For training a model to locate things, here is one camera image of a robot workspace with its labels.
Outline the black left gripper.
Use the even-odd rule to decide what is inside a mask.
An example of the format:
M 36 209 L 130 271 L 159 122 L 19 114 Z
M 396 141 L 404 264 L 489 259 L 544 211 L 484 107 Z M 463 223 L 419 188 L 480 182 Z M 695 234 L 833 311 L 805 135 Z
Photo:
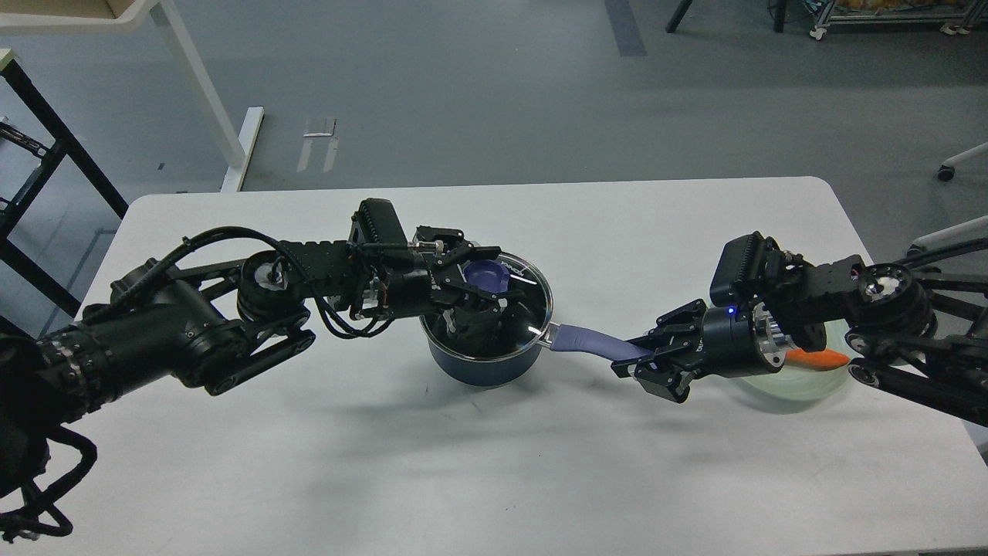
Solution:
M 500 246 L 480 246 L 460 229 L 417 226 L 416 242 L 441 243 L 438 250 L 420 253 L 410 246 L 371 246 L 370 267 L 377 278 L 374 305 L 368 310 L 373 319 L 410 319 L 434 312 L 438 307 L 447 332 L 493 332 L 505 316 L 509 303 L 521 300 L 521 291 L 509 289 L 491 293 L 467 282 L 440 278 L 433 285 L 431 272 L 497 260 Z

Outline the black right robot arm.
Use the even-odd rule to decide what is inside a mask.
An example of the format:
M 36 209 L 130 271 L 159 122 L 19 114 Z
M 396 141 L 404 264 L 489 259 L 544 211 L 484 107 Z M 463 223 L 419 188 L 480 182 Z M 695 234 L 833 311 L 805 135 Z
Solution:
M 934 268 L 985 248 L 975 239 L 893 263 L 849 256 L 816 266 L 773 237 L 737 237 L 723 247 L 709 299 L 658 317 L 632 339 L 639 355 L 618 356 L 611 368 L 683 402 L 696 379 L 775 374 L 793 348 L 823 351 L 826 323 L 842 320 L 855 380 L 985 425 L 986 308 L 954 293 L 985 294 L 986 277 Z

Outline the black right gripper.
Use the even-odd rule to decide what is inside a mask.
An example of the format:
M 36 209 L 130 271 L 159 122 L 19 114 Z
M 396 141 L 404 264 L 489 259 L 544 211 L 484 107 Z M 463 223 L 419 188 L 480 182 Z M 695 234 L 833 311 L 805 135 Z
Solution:
M 611 362 L 615 376 L 632 378 L 647 393 L 671 402 L 687 400 L 694 378 L 741 378 L 765 370 L 750 310 L 707 307 L 704 300 L 692 300 L 661 314 L 652 328 L 628 342 L 638 347 Z M 698 344 L 694 373 L 669 353 L 645 349 L 681 344 Z

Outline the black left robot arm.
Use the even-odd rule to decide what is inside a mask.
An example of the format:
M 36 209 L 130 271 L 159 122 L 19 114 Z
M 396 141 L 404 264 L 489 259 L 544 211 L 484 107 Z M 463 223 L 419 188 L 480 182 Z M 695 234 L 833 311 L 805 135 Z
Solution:
M 106 305 L 47 337 L 2 337 L 2 539 L 67 536 L 57 509 L 96 463 L 96 446 L 68 425 L 165 376 L 220 395 L 305 351 L 313 312 L 339 339 L 370 338 L 393 320 L 449 317 L 455 337 L 500 330 L 523 299 L 509 271 L 454 229 L 336 242 L 278 242 L 243 226 L 187 237 L 114 282 Z

